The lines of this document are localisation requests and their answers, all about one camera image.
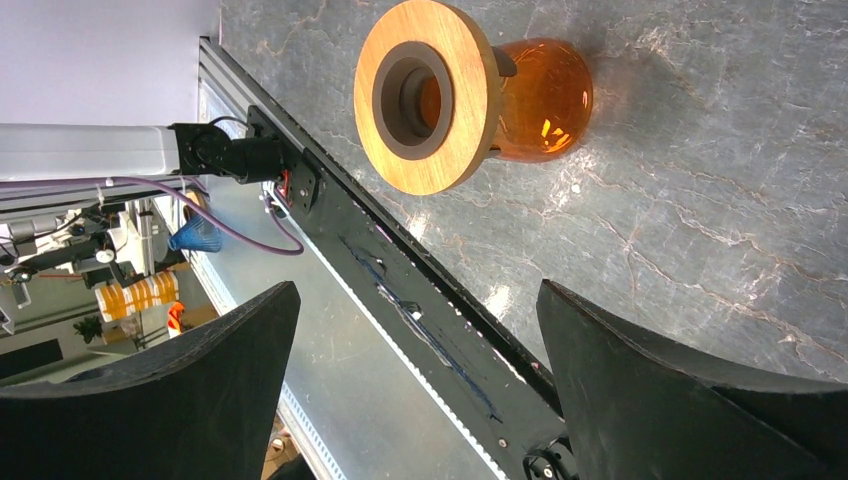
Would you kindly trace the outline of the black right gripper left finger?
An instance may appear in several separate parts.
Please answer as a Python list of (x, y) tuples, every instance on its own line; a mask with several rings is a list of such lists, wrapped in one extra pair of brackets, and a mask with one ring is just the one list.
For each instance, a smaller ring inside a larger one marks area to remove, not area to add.
[(3, 388), (2, 477), (259, 478), (299, 311), (281, 282), (66, 381)]

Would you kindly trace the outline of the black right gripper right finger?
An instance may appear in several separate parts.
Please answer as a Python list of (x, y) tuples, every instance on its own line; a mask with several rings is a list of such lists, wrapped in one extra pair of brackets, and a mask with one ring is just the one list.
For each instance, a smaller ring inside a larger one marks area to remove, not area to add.
[(847, 387), (726, 360), (544, 280), (536, 310), (583, 479), (843, 479)]

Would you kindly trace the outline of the orange glass carafe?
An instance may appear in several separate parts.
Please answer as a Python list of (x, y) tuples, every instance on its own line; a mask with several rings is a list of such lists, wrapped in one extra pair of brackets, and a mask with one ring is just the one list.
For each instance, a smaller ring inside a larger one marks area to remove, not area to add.
[(534, 163), (562, 154), (584, 132), (591, 113), (586, 64), (558, 40), (526, 40), (492, 49), (501, 107), (486, 158), (503, 155)]

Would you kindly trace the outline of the wooden ring dripper holder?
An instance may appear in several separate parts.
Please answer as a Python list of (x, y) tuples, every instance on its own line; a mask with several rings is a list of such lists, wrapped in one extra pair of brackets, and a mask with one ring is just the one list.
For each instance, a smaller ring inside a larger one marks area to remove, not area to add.
[(371, 165), (396, 189), (431, 195), (467, 180), (489, 153), (500, 107), (492, 46), (458, 8), (405, 1), (368, 33), (355, 122)]

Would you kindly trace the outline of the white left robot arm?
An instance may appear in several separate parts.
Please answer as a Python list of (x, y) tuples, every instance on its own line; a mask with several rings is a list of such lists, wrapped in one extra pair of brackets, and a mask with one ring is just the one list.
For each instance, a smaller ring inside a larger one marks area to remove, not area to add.
[(1, 186), (130, 182), (165, 176), (270, 181), (284, 169), (285, 143), (232, 138), (212, 123), (99, 126), (3, 123)]

